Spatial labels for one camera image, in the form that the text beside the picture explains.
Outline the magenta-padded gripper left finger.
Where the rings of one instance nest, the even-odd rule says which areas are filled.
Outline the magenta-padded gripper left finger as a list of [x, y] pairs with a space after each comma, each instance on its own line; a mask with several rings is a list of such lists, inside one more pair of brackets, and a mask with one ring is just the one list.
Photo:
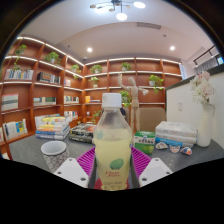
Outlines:
[[69, 157], [54, 174], [78, 186], [93, 188], [96, 180], [95, 149], [92, 148], [77, 158]]

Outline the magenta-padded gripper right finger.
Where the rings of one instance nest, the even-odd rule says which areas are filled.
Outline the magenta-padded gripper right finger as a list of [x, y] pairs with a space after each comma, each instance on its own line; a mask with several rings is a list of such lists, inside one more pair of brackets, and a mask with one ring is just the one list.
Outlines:
[[172, 174], [160, 158], [151, 158], [142, 151], [131, 148], [131, 179], [134, 188], [143, 187]]

